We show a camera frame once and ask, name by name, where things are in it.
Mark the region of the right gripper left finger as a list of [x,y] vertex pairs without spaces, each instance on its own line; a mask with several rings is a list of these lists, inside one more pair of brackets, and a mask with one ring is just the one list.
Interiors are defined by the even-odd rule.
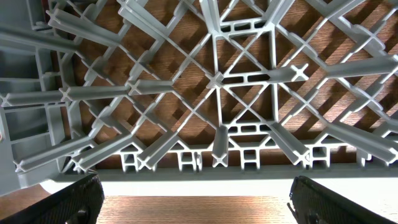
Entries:
[[1,220],[1,223],[95,224],[104,202],[97,174],[90,174],[47,198]]

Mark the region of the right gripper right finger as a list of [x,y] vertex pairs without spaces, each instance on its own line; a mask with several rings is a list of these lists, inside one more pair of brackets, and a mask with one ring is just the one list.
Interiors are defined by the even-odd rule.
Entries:
[[294,178],[289,197],[287,206],[300,224],[394,224],[304,175]]

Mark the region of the grey dishwasher rack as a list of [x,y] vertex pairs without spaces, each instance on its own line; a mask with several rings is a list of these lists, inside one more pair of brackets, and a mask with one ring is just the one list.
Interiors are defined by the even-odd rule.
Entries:
[[1,194],[397,182],[396,1],[2,1]]

